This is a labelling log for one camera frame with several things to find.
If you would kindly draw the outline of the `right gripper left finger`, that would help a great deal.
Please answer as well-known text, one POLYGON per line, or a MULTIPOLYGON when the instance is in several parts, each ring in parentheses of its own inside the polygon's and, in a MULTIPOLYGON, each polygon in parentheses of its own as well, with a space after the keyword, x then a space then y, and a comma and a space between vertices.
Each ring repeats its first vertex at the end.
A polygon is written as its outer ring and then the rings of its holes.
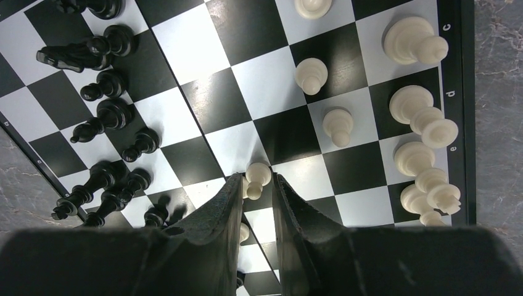
POLYGON ((234 295, 242 175, 165 228, 23 229, 1 250, 2 295, 234 295))

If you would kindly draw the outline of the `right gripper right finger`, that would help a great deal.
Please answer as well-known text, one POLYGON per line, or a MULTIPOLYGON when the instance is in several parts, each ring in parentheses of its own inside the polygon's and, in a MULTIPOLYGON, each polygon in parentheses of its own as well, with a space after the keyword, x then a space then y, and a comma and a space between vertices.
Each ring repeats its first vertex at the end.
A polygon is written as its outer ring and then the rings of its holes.
POLYGON ((274 174, 283 295, 521 295, 522 270, 476 227, 348 228, 274 174))

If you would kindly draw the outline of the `white chess piece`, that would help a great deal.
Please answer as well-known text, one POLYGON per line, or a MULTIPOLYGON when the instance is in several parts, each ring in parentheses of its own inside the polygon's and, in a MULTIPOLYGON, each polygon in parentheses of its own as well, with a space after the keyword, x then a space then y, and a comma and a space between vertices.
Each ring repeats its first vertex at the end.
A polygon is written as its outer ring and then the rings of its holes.
POLYGON ((261 197, 263 187, 271 181, 271 170, 264 163, 252 163, 242 179, 243 199, 257 200, 261 197))

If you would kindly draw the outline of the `black white chess board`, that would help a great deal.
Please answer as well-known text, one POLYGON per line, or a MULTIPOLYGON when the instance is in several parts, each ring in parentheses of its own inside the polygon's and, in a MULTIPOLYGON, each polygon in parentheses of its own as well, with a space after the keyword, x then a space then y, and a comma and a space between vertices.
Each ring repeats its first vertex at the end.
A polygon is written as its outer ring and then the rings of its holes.
POLYGON ((395 121, 389 101, 419 85, 434 107, 463 127, 461 26, 472 1, 333 1, 321 18, 301 17, 293 1, 125 1, 117 18, 89 10, 61 12, 55 1, 1 2, 1 126, 52 184, 49 197, 9 197, 1 205, 75 227, 101 205, 101 191, 76 216, 54 220, 56 201, 84 184, 102 160, 126 171, 143 168, 152 183, 106 227, 140 228, 144 213, 168 204, 174 219, 210 200, 234 173, 263 162, 297 193, 345 226, 417 226, 400 193, 413 184, 395 167, 395 150, 420 141, 395 121), (402 65, 383 47, 397 21, 422 17, 448 43, 437 64, 402 65), (71 143, 73 129, 96 115, 98 101, 81 98, 97 72, 59 70, 38 62, 45 46, 80 43, 110 25, 126 25, 136 50, 112 68, 128 81, 122 99, 134 112, 121 130, 71 143), (304 59, 328 70, 315 95, 297 85, 304 59), (323 130, 332 109, 353 117, 350 143, 335 146, 323 130))

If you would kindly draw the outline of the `black chess pieces group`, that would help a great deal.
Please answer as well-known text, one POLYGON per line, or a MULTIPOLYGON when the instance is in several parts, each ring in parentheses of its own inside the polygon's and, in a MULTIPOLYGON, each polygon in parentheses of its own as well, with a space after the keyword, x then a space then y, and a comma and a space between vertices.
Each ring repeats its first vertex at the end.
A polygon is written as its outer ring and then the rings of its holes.
MULTIPOLYGON (((132 29, 126 25, 110 25, 103 34, 94 35, 80 43, 65 46, 45 46, 36 53, 42 64, 59 70, 81 73, 85 69, 98 72, 96 82, 80 90, 83 100, 99 100, 96 115, 73 129, 71 143, 86 143, 108 130, 122 130, 134 118, 131 106, 121 95, 128 90, 128 81, 120 72, 111 69, 114 57, 126 57, 137 48, 132 29)), ((76 216, 81 206, 93 201, 95 192, 103 190, 101 206, 87 214, 83 226, 100 228, 113 212, 122 211, 137 191, 144 191, 152 183, 152 176, 145 169, 137 168, 127 173, 122 167, 102 160, 89 169, 89 179, 73 187, 68 197, 57 200, 51 216, 64 220, 76 216)))

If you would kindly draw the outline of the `white chess pieces centre group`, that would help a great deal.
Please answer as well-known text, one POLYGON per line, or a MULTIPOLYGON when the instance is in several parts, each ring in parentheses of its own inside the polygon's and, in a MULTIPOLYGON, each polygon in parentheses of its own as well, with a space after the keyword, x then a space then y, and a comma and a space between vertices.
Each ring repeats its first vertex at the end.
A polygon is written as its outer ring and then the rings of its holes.
MULTIPOLYGON (((298 14, 305 19, 319 19, 330 9, 332 2, 328 0, 296 0, 294 2, 298 14)), ((307 95, 319 93, 328 78, 327 66, 317 58, 302 60, 296 68, 295 81, 307 95)), ((353 129, 353 117, 345 109, 332 109, 323 118, 323 130, 337 147, 345 147, 350 143, 350 133, 353 129)))

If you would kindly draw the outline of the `white chess pieces corner group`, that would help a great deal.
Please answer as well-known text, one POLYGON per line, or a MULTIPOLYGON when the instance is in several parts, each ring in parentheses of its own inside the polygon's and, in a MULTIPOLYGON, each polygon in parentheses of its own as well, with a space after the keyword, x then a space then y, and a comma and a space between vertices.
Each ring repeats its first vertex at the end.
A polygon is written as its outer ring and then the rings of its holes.
MULTIPOLYGON (((402 65, 437 64, 448 54, 447 41, 437 36, 422 17, 394 23, 385 34, 383 47, 390 59, 402 65)), ((420 141, 400 146, 393 156, 397 170, 415 178, 414 184, 400 194, 401 205, 419 215, 422 225, 442 226, 442 213, 460 211, 461 191, 450 184, 442 169, 435 167, 434 150, 449 146, 457 138, 457 124, 434 107, 431 92, 419 85, 397 90, 390 99, 389 111, 397 122, 409 125, 421 137, 420 141)))

